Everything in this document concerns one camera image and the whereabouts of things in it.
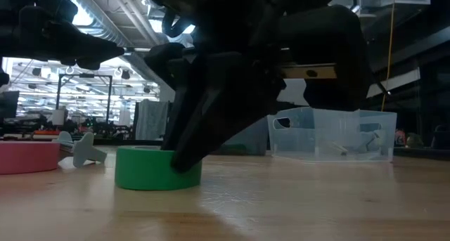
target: metal frame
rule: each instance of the metal frame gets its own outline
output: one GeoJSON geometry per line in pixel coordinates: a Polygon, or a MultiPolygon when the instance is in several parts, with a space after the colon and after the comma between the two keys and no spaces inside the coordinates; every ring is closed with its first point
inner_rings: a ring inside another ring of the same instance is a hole
{"type": "MultiPolygon", "coordinates": [[[[82,74],[60,74],[59,75],[59,80],[58,80],[58,92],[56,94],[56,110],[59,109],[59,99],[60,99],[60,95],[61,95],[61,87],[63,87],[65,85],[65,83],[63,84],[63,77],[68,76],[70,79],[73,77],[80,77],[82,74]]],[[[109,84],[109,89],[108,89],[108,104],[106,107],[106,122],[109,122],[110,119],[110,104],[111,104],[111,90],[113,88],[113,76],[111,75],[89,75],[91,77],[106,77],[110,79],[110,84],[109,84]]]]}

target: overhead duct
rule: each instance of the overhead duct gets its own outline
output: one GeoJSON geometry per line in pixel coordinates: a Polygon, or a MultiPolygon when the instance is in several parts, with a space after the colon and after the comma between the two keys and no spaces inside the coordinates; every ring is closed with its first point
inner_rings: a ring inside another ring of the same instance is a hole
{"type": "MultiPolygon", "coordinates": [[[[81,31],[95,37],[113,41],[121,47],[133,46],[133,43],[125,37],[94,0],[77,0],[77,2],[94,19],[89,26],[79,26],[81,31]]],[[[122,56],[121,58],[130,63],[133,70],[145,80],[163,84],[163,81],[144,63],[140,55],[131,53],[129,56],[122,56]]]]}
{"type": "Polygon", "coordinates": [[[116,0],[116,2],[119,4],[120,8],[124,11],[124,13],[127,15],[127,17],[131,20],[133,25],[136,27],[136,29],[141,33],[142,37],[148,41],[149,43],[152,43],[155,45],[155,41],[153,41],[153,38],[150,36],[150,34],[142,28],[142,26],[139,24],[139,22],[136,20],[136,18],[133,16],[131,11],[127,8],[125,3],[122,0],[116,0]]]}
{"type": "Polygon", "coordinates": [[[136,18],[139,20],[139,22],[141,22],[141,24],[143,25],[143,27],[147,30],[147,33],[151,36],[152,40],[155,42],[155,44],[163,44],[165,43],[165,41],[160,41],[159,36],[155,33],[155,31],[153,30],[152,26],[150,25],[150,23],[148,22],[148,20],[146,20],[142,15],[141,12],[139,11],[139,9],[136,7],[136,5],[134,4],[134,2],[132,0],[124,0],[125,2],[127,2],[127,5],[130,7],[130,9],[134,12],[134,16],[136,16],[136,18]]]}

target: wooden table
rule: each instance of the wooden table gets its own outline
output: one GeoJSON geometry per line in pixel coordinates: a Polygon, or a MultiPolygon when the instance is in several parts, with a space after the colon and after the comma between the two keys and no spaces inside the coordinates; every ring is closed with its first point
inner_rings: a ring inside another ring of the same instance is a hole
{"type": "Polygon", "coordinates": [[[204,161],[202,185],[114,186],[105,166],[0,176],[0,240],[450,240],[450,163],[204,161]]]}

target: pink object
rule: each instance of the pink object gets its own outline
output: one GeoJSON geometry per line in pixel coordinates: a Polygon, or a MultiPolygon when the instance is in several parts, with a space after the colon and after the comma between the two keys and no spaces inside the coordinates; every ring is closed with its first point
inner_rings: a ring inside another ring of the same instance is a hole
{"type": "Polygon", "coordinates": [[[58,168],[59,143],[0,142],[0,174],[26,174],[58,168]]]}

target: cable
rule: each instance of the cable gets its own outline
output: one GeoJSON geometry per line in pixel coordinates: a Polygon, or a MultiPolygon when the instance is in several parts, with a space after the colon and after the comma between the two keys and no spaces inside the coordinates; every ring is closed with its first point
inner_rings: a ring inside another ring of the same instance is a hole
{"type": "MultiPolygon", "coordinates": [[[[387,84],[389,83],[388,80],[391,75],[391,62],[392,62],[392,44],[394,41],[394,17],[395,17],[395,4],[397,0],[394,0],[392,2],[392,12],[391,12],[391,34],[390,34],[390,40],[389,40],[389,55],[387,57],[387,76],[386,76],[386,89],[388,89],[387,84]]],[[[385,104],[386,104],[386,95],[382,97],[382,105],[381,105],[381,112],[385,111],[385,104]]]]}
{"type": "Polygon", "coordinates": [[[11,84],[16,82],[19,79],[19,77],[23,74],[23,72],[25,72],[28,69],[28,67],[31,65],[31,63],[33,63],[33,61],[34,60],[29,61],[29,63],[27,64],[27,66],[25,66],[25,68],[22,70],[22,72],[20,72],[19,75],[17,75],[17,77],[13,81],[11,81],[11,84]]]}
{"type": "Polygon", "coordinates": [[[106,6],[108,6],[108,8],[110,9],[111,13],[116,13],[120,10],[120,6],[114,10],[111,10],[111,6],[110,6],[110,0],[106,0],[106,6]]]}

